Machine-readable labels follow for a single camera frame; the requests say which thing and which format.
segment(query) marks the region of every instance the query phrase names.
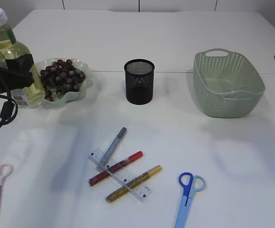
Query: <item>blue scissors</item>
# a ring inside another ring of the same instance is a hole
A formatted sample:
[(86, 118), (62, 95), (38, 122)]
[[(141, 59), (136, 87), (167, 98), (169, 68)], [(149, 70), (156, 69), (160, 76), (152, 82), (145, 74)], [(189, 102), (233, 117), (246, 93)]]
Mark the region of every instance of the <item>blue scissors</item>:
[[(185, 185), (181, 181), (181, 178), (186, 175), (190, 176), (188, 185)], [(199, 188), (195, 187), (197, 179), (201, 180), (203, 183), (202, 186), (200, 186)], [(206, 182), (204, 178), (202, 178), (201, 176), (198, 176), (198, 175), (193, 176), (192, 173), (190, 172), (183, 172), (179, 177), (179, 183), (184, 188), (184, 193), (181, 198), (180, 210), (177, 215), (175, 228), (184, 228), (188, 218), (188, 214), (189, 214), (189, 210), (192, 204), (192, 199), (194, 197), (194, 194), (198, 191), (203, 191), (204, 188), (206, 187)]]

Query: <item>fruit bowl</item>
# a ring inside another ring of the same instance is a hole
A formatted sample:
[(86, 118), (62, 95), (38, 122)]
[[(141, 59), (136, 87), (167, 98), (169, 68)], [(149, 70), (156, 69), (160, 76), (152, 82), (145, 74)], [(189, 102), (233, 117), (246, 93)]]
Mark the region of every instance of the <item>fruit bowl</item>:
[[(49, 58), (45, 61), (35, 63), (38, 75), (40, 75), (41, 70), (45, 69), (47, 66), (51, 65), (52, 62), (56, 62), (59, 59), (66, 61), (65, 58)], [(81, 84), (79, 91), (78, 92), (69, 91), (69, 92), (65, 93), (62, 98), (57, 99), (56, 101), (48, 101), (46, 99), (43, 99), (42, 104), (41, 104), (43, 107), (45, 107), (45, 108), (59, 107), (68, 101), (73, 101), (73, 100), (77, 99), (80, 94), (82, 94), (83, 92), (86, 91), (87, 79), (92, 77), (93, 73), (86, 63), (84, 63), (78, 59), (75, 59), (75, 58), (71, 58), (71, 60), (73, 62), (72, 65), (75, 68), (77, 68), (85, 73), (85, 80)]]

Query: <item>white wall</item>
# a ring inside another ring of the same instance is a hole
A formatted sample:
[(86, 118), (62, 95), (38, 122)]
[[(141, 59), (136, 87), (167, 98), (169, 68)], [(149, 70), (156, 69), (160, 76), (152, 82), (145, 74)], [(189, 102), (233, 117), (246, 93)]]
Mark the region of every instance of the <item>white wall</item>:
[[(0, 0), (11, 26), (35, 9), (138, 11), (139, 0)], [(257, 11), (275, 27), (275, 0), (140, 0), (140, 11)]]
[(141, 12), (214, 10), (216, 0), (140, 0)]
[(68, 10), (111, 10), (138, 12), (138, 0), (64, 0)]
[(275, 27), (275, 0), (218, 0), (217, 11), (257, 11)]
[(0, 0), (0, 8), (8, 15), (10, 25), (15, 27), (33, 10), (61, 10), (63, 5), (62, 0)]

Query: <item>red glitter pen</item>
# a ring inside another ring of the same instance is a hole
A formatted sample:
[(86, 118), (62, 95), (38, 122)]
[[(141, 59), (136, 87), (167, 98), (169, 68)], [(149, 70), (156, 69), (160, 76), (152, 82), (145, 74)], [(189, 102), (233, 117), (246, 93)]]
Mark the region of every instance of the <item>red glitter pen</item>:
[[(131, 164), (132, 162), (136, 161), (137, 159), (141, 158), (142, 155), (143, 155), (142, 152), (138, 151), (137, 153), (131, 155), (130, 157), (128, 157), (128, 158), (120, 161), (119, 163), (117, 163), (117, 164), (115, 164), (113, 166), (111, 166), (108, 170), (111, 173), (114, 173), (114, 172), (122, 169), (123, 167), (126, 167), (127, 165)], [(103, 171), (100, 174), (92, 177), (89, 180), (89, 184), (90, 184), (90, 186), (93, 186), (93, 185), (101, 182), (102, 180), (106, 179), (109, 176), (110, 176), (110, 174), (107, 171)]]

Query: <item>white table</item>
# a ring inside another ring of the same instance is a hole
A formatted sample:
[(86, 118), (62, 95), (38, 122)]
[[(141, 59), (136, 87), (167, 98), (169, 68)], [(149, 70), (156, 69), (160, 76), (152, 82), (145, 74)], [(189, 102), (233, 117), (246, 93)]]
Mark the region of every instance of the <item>white table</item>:
[(275, 73), (275, 28), (256, 12), (134, 13), (35, 10), (14, 29), (36, 62), (74, 57), (95, 71), (123, 71), (134, 58), (156, 72), (192, 72), (196, 53), (225, 48), (259, 73)]
[[(6, 180), (0, 228), (160, 227), (175, 224), (185, 171), (201, 175), (207, 188), (195, 196), (186, 227), (275, 227), (275, 75), (263, 74), (266, 92), (245, 118), (205, 116), (195, 102), (192, 74), (155, 73), (154, 98), (127, 102), (124, 73), (95, 72), (86, 98), (55, 110), (20, 110), (0, 130), (0, 163), (14, 165)], [(126, 126), (114, 154), (138, 175), (160, 164), (147, 181), (143, 203), (126, 195), (105, 197), (119, 186), (96, 174), (88, 154), (107, 149)]]

